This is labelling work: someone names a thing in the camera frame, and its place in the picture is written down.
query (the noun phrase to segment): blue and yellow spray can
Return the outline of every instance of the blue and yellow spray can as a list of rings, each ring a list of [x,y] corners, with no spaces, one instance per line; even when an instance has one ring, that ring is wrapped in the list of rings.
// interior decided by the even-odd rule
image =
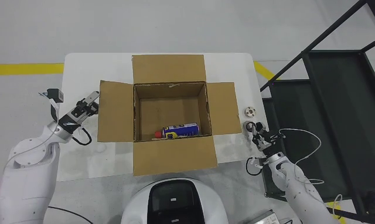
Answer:
[[[155,138],[173,139],[178,137],[187,137],[199,135],[199,126],[197,123],[184,125],[171,125],[163,127],[162,131],[155,132]]]

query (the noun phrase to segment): stair step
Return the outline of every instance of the stair step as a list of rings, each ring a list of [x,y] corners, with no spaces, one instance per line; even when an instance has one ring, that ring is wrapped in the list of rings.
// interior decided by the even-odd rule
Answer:
[[[332,201],[337,194],[349,197],[348,188],[340,170],[337,155],[332,147],[332,137],[327,133],[321,112],[315,101],[309,80],[280,80],[270,86],[278,128],[298,128],[316,134],[322,140],[321,148],[298,165],[308,178],[322,179],[317,185],[324,201]],[[305,157],[317,146],[313,136],[296,131],[283,131],[285,152],[292,162]]]
[[[335,152],[346,167],[357,212],[365,214],[365,196],[375,191],[375,74],[365,53],[353,50],[314,50],[303,58],[337,141]]]

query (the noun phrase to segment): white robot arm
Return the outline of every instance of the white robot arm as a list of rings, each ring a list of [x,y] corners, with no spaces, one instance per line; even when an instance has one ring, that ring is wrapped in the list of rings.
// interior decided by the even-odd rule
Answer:
[[[94,102],[98,97],[99,92],[92,92],[59,121],[52,114],[54,121],[40,137],[25,139],[11,149],[0,186],[0,223],[43,223],[56,186],[59,143],[69,142],[74,130],[98,113]]]
[[[268,132],[263,123],[247,121],[244,128],[253,134],[253,142],[267,157],[264,164],[270,167],[275,185],[285,191],[288,204],[297,217],[307,224],[338,224],[300,167],[293,164],[282,152],[274,151],[274,141],[277,137],[284,136],[267,137]]]

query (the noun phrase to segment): open cardboard box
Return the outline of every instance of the open cardboard box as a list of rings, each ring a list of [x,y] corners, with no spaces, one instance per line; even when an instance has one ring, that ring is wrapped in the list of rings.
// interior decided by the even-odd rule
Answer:
[[[134,84],[101,81],[99,142],[134,142],[134,175],[217,166],[213,135],[241,132],[234,83],[206,83],[203,55],[133,56]],[[169,125],[200,133],[153,140]]]

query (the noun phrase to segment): table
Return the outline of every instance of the table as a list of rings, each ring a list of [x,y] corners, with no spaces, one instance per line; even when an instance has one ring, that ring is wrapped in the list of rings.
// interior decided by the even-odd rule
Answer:
[[[244,115],[244,109],[252,106],[256,109],[257,115],[251,120],[267,124],[251,55],[247,53],[200,54],[204,55],[207,82],[234,82],[241,123],[250,119]],[[77,101],[87,97],[92,91],[99,90],[100,80],[133,84],[132,55],[152,54],[71,53],[67,55],[62,83],[64,103],[60,105],[59,115],[63,116],[76,105]],[[83,123],[83,127],[93,138],[90,145],[78,145],[73,140],[61,145],[58,181],[133,172],[132,142],[97,142],[97,121],[96,115],[89,117]],[[84,133],[75,132],[74,136],[82,142],[87,141]],[[218,163],[241,161],[250,156],[261,155],[249,139],[247,132],[214,135],[214,144]]]

